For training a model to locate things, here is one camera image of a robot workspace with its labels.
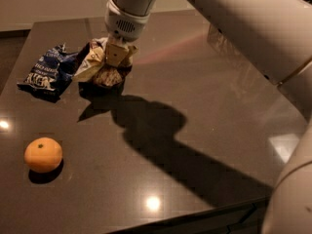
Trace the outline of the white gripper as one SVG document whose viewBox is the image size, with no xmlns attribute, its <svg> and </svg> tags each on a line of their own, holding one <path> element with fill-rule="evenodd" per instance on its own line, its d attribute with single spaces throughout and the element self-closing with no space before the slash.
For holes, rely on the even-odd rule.
<svg viewBox="0 0 312 234">
<path fill-rule="evenodd" d="M 113 0 L 108 0 L 104 22 L 108 34 L 116 39 L 134 42 L 139 38 L 149 19 L 149 15 L 136 16 L 121 10 Z M 128 46 L 122 41 L 109 38 L 105 46 L 105 58 L 108 65 L 117 67 L 121 62 L 124 67 L 133 64 L 137 46 Z"/>
</svg>

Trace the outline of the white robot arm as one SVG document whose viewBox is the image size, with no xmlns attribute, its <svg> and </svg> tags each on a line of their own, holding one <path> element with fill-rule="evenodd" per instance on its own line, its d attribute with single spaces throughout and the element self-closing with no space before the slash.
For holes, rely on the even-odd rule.
<svg viewBox="0 0 312 234">
<path fill-rule="evenodd" d="M 156 0 L 108 0 L 113 39 L 133 42 Z M 303 0 L 187 0 L 312 121 L 312 6 Z M 312 234 L 312 125 L 272 193 L 261 234 Z"/>
</svg>

